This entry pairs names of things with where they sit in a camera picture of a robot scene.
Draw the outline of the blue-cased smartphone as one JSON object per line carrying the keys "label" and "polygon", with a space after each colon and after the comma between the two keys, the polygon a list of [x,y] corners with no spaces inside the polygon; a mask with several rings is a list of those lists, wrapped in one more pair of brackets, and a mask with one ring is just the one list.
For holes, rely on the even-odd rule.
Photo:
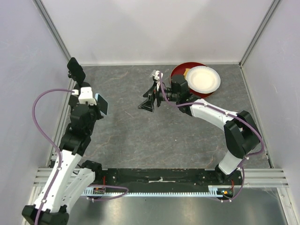
{"label": "blue-cased smartphone", "polygon": [[108,102],[99,93],[95,94],[95,99],[97,101],[100,112],[102,112],[104,115],[107,115]]}

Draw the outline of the black smartphone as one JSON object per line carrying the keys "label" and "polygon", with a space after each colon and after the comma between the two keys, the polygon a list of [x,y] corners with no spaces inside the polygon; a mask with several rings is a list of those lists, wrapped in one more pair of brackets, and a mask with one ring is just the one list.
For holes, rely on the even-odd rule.
{"label": "black smartphone", "polygon": [[72,57],[68,64],[68,77],[73,79],[78,84],[82,84],[86,77],[86,74],[82,68],[82,66],[78,63],[75,57]]}

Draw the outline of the black folding phone stand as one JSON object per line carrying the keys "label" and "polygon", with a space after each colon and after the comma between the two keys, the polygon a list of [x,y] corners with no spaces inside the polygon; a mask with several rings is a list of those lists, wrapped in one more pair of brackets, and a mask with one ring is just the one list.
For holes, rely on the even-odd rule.
{"label": "black folding phone stand", "polygon": [[73,109],[79,103],[78,96],[71,94],[69,97],[68,105]]}

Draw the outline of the black round-base clamp stand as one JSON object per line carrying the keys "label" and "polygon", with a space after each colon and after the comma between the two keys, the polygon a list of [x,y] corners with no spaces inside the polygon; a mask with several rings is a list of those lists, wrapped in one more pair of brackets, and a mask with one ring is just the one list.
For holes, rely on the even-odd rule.
{"label": "black round-base clamp stand", "polygon": [[71,78],[74,82],[74,89],[80,90],[81,88],[90,87],[91,85],[88,82],[85,82],[85,73],[83,71],[81,72],[68,72],[68,77]]}

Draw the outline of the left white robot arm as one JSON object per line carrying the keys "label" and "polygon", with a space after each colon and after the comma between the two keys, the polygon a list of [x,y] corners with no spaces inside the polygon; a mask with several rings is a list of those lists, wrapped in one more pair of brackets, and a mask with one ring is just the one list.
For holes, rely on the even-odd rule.
{"label": "left white robot arm", "polygon": [[77,104],[71,108],[70,122],[57,148],[58,157],[51,174],[35,202],[22,210],[22,216],[30,225],[67,224],[84,190],[102,181],[101,164],[88,160],[75,179],[72,182],[69,179],[91,142],[96,121],[107,114],[107,108],[107,102]]}

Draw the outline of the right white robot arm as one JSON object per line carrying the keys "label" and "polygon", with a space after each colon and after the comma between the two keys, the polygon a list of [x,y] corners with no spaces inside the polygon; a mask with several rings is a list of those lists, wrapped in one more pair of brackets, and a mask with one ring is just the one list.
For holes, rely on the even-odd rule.
{"label": "right white robot arm", "polygon": [[170,88],[165,87],[163,73],[160,71],[154,70],[151,77],[153,85],[144,93],[145,100],[138,109],[153,112],[155,106],[160,107],[165,101],[182,113],[205,120],[224,132],[227,153],[215,167],[214,177],[217,183],[223,185],[229,182],[234,171],[252,154],[251,151],[257,145],[264,145],[249,112],[227,111],[193,95],[182,75],[171,77]]}

